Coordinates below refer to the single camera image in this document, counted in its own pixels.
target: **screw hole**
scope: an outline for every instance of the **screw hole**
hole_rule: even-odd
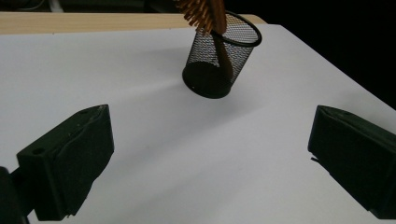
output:
[[[43,153],[46,149],[40,147],[40,148],[36,148],[35,150],[33,150],[33,154],[35,155],[39,155],[41,153]]]

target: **black mesh pencil cup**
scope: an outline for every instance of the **black mesh pencil cup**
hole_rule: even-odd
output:
[[[226,96],[255,47],[262,42],[260,31],[245,18],[226,11],[223,35],[197,32],[183,69],[185,84],[206,98]]]

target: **white tabletop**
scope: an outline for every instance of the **white tabletop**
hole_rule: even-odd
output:
[[[115,152],[64,224],[387,222],[311,161],[307,144],[317,105],[393,133],[395,111],[282,26],[258,28],[262,43],[221,99],[181,78],[193,28],[0,35],[0,165],[12,172],[38,137],[108,104]]]

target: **dark background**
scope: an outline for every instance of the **dark background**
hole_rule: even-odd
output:
[[[34,7],[40,2],[0,0],[0,10],[21,11],[18,7]],[[172,0],[61,0],[61,4],[64,12],[177,12]],[[224,5],[232,12],[255,14],[284,26],[396,109],[396,0],[224,0]],[[30,11],[50,12],[49,4],[44,1]]]

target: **brush bristles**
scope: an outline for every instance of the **brush bristles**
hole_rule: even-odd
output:
[[[184,19],[190,26],[196,26],[196,31],[209,34],[213,29],[213,19],[206,0],[174,0],[176,7],[184,14]]]

